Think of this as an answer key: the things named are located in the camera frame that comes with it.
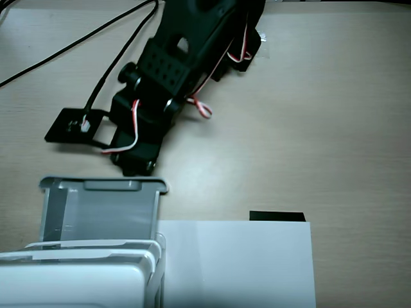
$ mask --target white paper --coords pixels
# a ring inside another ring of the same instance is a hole
[[[314,308],[310,223],[160,221],[165,308]]]

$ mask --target black cable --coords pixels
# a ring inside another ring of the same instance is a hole
[[[90,109],[92,107],[92,104],[96,100],[96,97],[97,97],[98,93],[100,92],[101,88],[103,87],[104,82],[107,79],[107,77],[109,76],[110,72],[113,70],[113,68],[119,62],[120,58],[124,55],[127,48],[131,45],[131,43],[133,43],[133,40],[136,38],[137,34],[139,34],[141,28],[146,24],[146,22],[148,22],[148,20],[154,15],[154,13],[159,8],[159,0],[154,0],[154,1],[155,1],[155,6],[154,6],[153,10],[143,19],[143,21],[140,22],[137,29],[134,31],[134,33],[131,35],[131,37],[128,39],[126,44],[123,46],[123,48],[121,49],[121,51],[119,52],[117,57],[110,64],[109,68],[105,71],[104,75],[98,81],[96,87],[94,88],[94,90],[92,91],[92,93],[90,95],[90,98],[87,100],[87,104],[84,107],[84,110],[85,110],[86,114],[90,111]]]
[[[7,0],[0,0],[0,14],[1,12],[9,5],[11,5],[15,0],[9,0],[6,3]]]
[[[9,4],[11,4],[11,3],[14,2],[14,1],[15,1],[15,0],[9,0],[9,2],[7,2],[6,4],[4,4],[5,7],[8,6]],[[69,51],[71,48],[77,46],[78,44],[81,44],[81,43],[84,42],[85,40],[91,38],[93,35],[99,33],[101,30],[104,30],[105,28],[107,28],[107,27],[110,26],[111,24],[114,24],[115,22],[119,21],[120,19],[126,17],[127,15],[130,15],[131,13],[134,13],[134,12],[137,11],[138,9],[142,8],[143,6],[149,4],[149,3],[153,2],[153,1],[156,2],[156,5],[155,5],[155,10],[156,10],[157,7],[158,7],[158,0],[146,0],[146,1],[142,2],[142,3],[140,3],[139,5],[137,5],[137,6],[133,7],[133,8],[131,8],[131,9],[129,9],[127,12],[122,13],[121,15],[118,15],[117,17],[113,18],[112,20],[106,22],[103,26],[100,26],[99,28],[95,29],[94,31],[90,32],[89,34],[83,36],[82,38],[78,39],[76,42],[73,42],[73,43],[71,43],[70,45],[68,45],[67,47],[65,47],[65,48],[57,51],[55,54],[53,54],[53,55],[45,58],[44,60],[40,61],[39,63],[36,63],[36,64],[33,65],[33,66],[28,67],[27,69],[25,69],[25,70],[23,70],[23,71],[15,74],[15,75],[13,75],[12,77],[6,79],[5,81],[2,81],[2,82],[0,83],[0,88],[1,88],[1,87],[4,87],[4,86],[7,85],[8,83],[10,83],[10,82],[12,82],[12,81],[14,81],[14,80],[16,80],[16,79],[18,79],[18,78],[20,78],[21,76],[23,76],[23,75],[25,75],[25,74],[27,74],[27,73],[29,73],[29,72],[37,69],[38,67],[40,67],[40,66],[42,66],[42,65],[44,65],[44,64],[46,64],[46,63],[48,63],[48,62],[50,62],[50,61],[52,61],[52,59],[55,59],[56,57],[62,55],[62,54],[65,53],[66,51]]]

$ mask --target wooden table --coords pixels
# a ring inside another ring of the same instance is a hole
[[[0,18],[0,80],[42,60],[135,1],[21,0]],[[121,176],[107,157],[43,140],[63,107],[82,107],[151,10],[0,89],[0,249],[36,241],[44,175]],[[108,109],[120,68],[98,96]],[[318,307],[410,307],[411,10],[384,3],[270,3],[263,50],[244,75],[210,82],[164,141],[161,219],[247,219],[303,211],[311,221]]]

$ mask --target wire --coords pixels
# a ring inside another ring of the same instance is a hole
[[[249,21],[249,15],[247,14],[247,17],[245,19],[245,28],[244,28],[244,34],[243,34],[243,45],[241,47],[241,54],[240,54],[240,59],[236,58],[233,54],[227,52],[227,56],[229,56],[229,58],[236,62],[236,63],[240,63],[244,60],[251,60],[252,56],[251,54],[247,51],[247,28],[248,28],[248,22]]]
[[[123,46],[123,48],[121,49],[121,51],[118,53],[117,57],[114,59],[114,61],[110,64],[109,68],[105,71],[105,73],[103,74],[103,76],[100,78],[100,80],[98,81],[96,87],[94,88],[93,92],[91,93],[89,99],[87,100],[87,103],[85,104],[84,110],[85,113],[89,113],[92,104],[94,103],[94,101],[97,98],[98,93],[100,92],[101,88],[104,85],[105,80],[107,79],[107,77],[109,76],[110,72],[113,70],[113,68],[116,66],[116,64],[119,62],[120,58],[124,55],[125,51],[127,50],[127,48],[131,45],[131,43],[133,43],[133,40],[136,38],[137,34],[139,34],[141,28],[148,22],[148,20],[154,15],[154,13],[157,11],[157,9],[159,8],[159,0],[147,0],[145,2],[143,2],[144,4],[148,4],[151,2],[155,2],[155,6],[153,8],[153,10],[148,13],[148,15],[143,19],[143,21],[140,22],[139,26],[137,27],[137,29],[133,32],[133,34],[131,35],[131,37],[128,39],[128,41],[126,42],[126,44]]]
[[[213,110],[206,104],[199,101],[196,97],[188,98],[186,101],[187,103],[196,106],[202,117],[210,119],[213,115]]]
[[[199,101],[196,98],[196,95],[201,91],[201,89],[203,89],[204,85],[207,83],[207,81],[211,78],[211,76],[213,75],[214,71],[216,70],[216,68],[218,67],[218,64],[220,64],[221,60],[223,60],[225,54],[228,52],[231,43],[233,40],[231,40],[230,44],[227,46],[227,49],[223,52],[223,55],[220,57],[220,59],[218,60],[216,66],[214,66],[214,69],[211,71],[211,73],[209,73],[209,75],[207,76],[206,79],[204,79],[202,81],[202,83],[194,90],[194,92],[192,92],[187,98],[186,98],[186,102],[189,104],[192,104],[194,106],[197,107],[198,111],[200,112],[201,116],[206,118],[206,119],[210,119],[211,116],[213,115],[213,110],[211,109],[210,106],[206,105],[205,103],[202,103],[201,101]]]
[[[0,0],[0,14],[1,12],[9,5],[11,5],[15,0],[9,0],[9,2],[7,2],[7,0]]]
[[[8,5],[10,5],[11,3],[13,3],[14,1],[15,1],[15,0],[9,0],[9,2],[7,2],[6,4],[4,4],[4,5],[5,5],[4,7],[2,7],[2,6],[0,5],[0,13],[1,13],[1,10],[3,10],[4,8],[6,8]],[[152,3],[152,2],[154,2],[154,1],[156,2],[155,10],[157,10],[158,0],[146,0],[146,1],[138,4],[137,6],[129,9],[129,10],[126,11],[125,13],[122,13],[121,15],[118,15],[117,17],[113,18],[112,20],[106,22],[105,24],[103,24],[103,25],[100,26],[99,28],[97,28],[97,29],[95,29],[94,31],[90,32],[89,34],[83,36],[82,38],[78,39],[77,41],[71,43],[70,45],[66,46],[65,48],[57,51],[57,52],[54,53],[53,55],[51,55],[51,56],[45,58],[44,60],[36,63],[35,65],[33,65],[33,66],[31,66],[31,67],[28,67],[27,69],[25,69],[25,70],[23,70],[23,71],[15,74],[15,75],[13,75],[12,77],[6,79],[5,81],[2,81],[2,82],[0,83],[0,88],[1,88],[1,87],[4,87],[4,86],[7,85],[8,83],[10,83],[10,82],[12,82],[12,81],[14,81],[14,80],[16,80],[16,79],[18,79],[18,78],[20,78],[21,76],[23,76],[23,75],[25,75],[25,74],[27,74],[27,73],[29,73],[29,72],[31,72],[31,71],[39,68],[40,66],[42,66],[42,65],[44,65],[44,64],[52,61],[53,59],[55,59],[55,58],[57,58],[58,56],[64,54],[65,52],[69,51],[70,49],[72,49],[73,47],[77,46],[78,44],[81,44],[81,43],[84,42],[85,40],[91,38],[91,37],[94,36],[95,34],[99,33],[100,31],[104,30],[105,28],[109,27],[110,25],[114,24],[115,22],[119,21],[120,19],[126,17],[127,15],[130,15],[131,13],[134,13],[134,12],[137,11],[138,9],[140,9],[140,8],[146,6],[147,4]]]
[[[124,152],[131,150],[134,148],[134,146],[137,144],[137,141],[139,140],[139,134],[138,134],[138,125],[137,125],[137,107],[139,106],[140,100],[137,99],[133,103],[133,107],[131,108],[133,112],[133,128],[134,128],[134,141],[132,144],[129,146],[123,146],[121,148],[112,148],[112,149],[105,149],[101,151],[103,154],[111,154],[111,153],[118,153],[118,152]]]

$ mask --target robotic arm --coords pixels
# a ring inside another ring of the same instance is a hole
[[[265,0],[167,0],[160,26],[137,64],[122,68],[125,84],[110,112],[65,108],[50,128],[47,142],[82,143],[103,149],[125,176],[149,175],[162,139],[184,105],[206,82],[232,67],[246,71],[260,47],[255,30]],[[111,144],[93,140],[101,120],[118,128]]]

